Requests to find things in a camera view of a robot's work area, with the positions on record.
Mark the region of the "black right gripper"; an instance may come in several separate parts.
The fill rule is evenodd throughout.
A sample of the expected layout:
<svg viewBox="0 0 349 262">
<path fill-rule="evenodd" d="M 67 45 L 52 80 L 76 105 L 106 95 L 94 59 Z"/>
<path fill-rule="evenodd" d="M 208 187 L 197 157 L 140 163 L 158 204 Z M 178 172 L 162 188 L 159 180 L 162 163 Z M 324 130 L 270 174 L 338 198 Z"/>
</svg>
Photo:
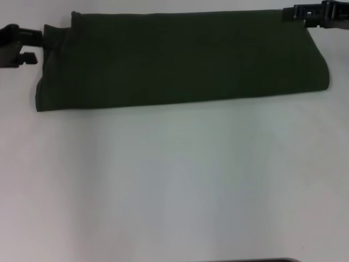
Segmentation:
<svg viewBox="0 0 349 262">
<path fill-rule="evenodd" d="M 349 29 L 349 2 L 323 0 L 322 4 L 297 4 L 283 8 L 282 20 L 306 20 L 307 28 Z"/>
</svg>

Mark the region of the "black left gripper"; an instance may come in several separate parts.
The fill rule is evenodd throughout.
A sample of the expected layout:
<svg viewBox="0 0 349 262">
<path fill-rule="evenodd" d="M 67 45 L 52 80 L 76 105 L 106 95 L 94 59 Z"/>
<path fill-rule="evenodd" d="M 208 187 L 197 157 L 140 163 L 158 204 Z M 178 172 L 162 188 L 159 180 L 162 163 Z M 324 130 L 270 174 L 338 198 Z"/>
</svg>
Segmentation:
<svg viewBox="0 0 349 262">
<path fill-rule="evenodd" d="M 42 46 L 42 31 L 19 28 L 9 24 L 0 29 L 0 68 L 18 68 L 23 64 L 37 64 L 33 52 L 20 53 L 23 46 Z"/>
</svg>

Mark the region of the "dark green FREE t-shirt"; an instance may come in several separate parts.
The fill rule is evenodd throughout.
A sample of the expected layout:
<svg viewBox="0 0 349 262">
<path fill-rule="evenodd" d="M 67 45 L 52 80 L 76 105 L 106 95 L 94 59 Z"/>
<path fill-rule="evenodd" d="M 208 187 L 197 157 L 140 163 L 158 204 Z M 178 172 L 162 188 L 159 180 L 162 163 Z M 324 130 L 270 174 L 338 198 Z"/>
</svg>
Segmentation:
<svg viewBox="0 0 349 262">
<path fill-rule="evenodd" d="M 81 14 L 44 27 L 38 112 L 318 92 L 325 59 L 281 10 Z"/>
</svg>

